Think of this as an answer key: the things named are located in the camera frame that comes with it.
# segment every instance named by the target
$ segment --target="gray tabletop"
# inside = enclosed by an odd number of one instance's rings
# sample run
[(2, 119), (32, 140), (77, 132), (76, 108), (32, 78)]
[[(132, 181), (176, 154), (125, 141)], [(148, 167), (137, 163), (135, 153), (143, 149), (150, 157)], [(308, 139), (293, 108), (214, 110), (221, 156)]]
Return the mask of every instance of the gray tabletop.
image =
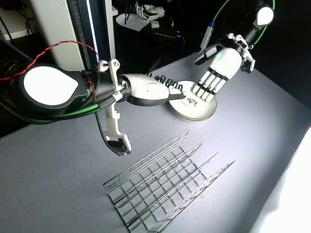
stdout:
[[(191, 55), (154, 71), (197, 81), (207, 66)], [(247, 232), (311, 124), (311, 111), (258, 71), (239, 72), (216, 97), (208, 120), (189, 122), (167, 105), (120, 103), (120, 129), (133, 152), (118, 157), (102, 142), (95, 116), (31, 125), (0, 140), (1, 233), (125, 233), (102, 184), (189, 130), (199, 160), (236, 160), (165, 232)], [(103, 124), (104, 112), (100, 113)]]

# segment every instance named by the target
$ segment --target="wire rack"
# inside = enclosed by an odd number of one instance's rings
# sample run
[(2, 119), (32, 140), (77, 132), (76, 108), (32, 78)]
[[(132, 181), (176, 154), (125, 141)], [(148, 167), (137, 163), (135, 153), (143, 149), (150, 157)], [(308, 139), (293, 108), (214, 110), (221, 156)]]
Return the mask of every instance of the wire rack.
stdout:
[(162, 232), (234, 163), (206, 176), (203, 168), (217, 154), (197, 166), (191, 156), (202, 143), (185, 152), (181, 146), (187, 134), (182, 133), (104, 183), (129, 232)]

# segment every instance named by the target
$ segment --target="white plate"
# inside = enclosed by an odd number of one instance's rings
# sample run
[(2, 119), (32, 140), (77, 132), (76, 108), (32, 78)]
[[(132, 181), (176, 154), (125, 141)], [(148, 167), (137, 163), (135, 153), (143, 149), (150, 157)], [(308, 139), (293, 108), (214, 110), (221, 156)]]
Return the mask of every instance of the white plate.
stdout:
[(210, 118), (216, 110), (216, 100), (213, 98), (210, 102), (199, 98), (192, 92), (195, 82), (181, 81), (178, 85), (183, 85), (183, 92), (186, 98), (182, 100), (169, 101), (170, 107), (179, 117), (191, 120), (201, 121)]

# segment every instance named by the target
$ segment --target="wire grid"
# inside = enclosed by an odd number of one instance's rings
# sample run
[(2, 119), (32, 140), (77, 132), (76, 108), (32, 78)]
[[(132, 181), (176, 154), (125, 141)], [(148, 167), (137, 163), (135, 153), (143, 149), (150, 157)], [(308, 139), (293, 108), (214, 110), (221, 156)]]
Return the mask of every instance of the wire grid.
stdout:
[(202, 143), (184, 152), (181, 145), (187, 134), (182, 133), (104, 184), (129, 232), (162, 232), (177, 217), (180, 204), (205, 190), (206, 185), (202, 185), (210, 178), (201, 169), (217, 154), (197, 167), (190, 157)]

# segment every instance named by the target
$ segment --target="white robotic hand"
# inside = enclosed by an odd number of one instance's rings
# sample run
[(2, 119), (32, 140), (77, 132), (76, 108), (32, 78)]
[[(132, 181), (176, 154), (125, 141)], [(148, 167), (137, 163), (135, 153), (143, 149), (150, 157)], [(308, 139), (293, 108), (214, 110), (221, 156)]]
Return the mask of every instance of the white robotic hand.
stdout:
[(135, 10), (139, 18), (148, 22), (163, 17), (165, 13), (163, 7), (154, 7), (153, 5), (147, 4), (139, 5), (138, 1), (135, 3)]
[[(251, 72), (254, 69), (255, 60), (248, 51), (248, 45), (242, 36), (234, 36), (232, 33), (228, 35), (236, 44), (245, 45), (242, 54), (233, 48), (223, 48), (214, 57), (207, 72), (199, 80), (192, 92), (198, 97), (210, 102), (215, 94), (230, 80), (241, 67), (242, 61), (249, 65), (248, 70)], [(216, 53), (215, 47), (212, 47), (205, 52), (203, 56), (209, 57)]]

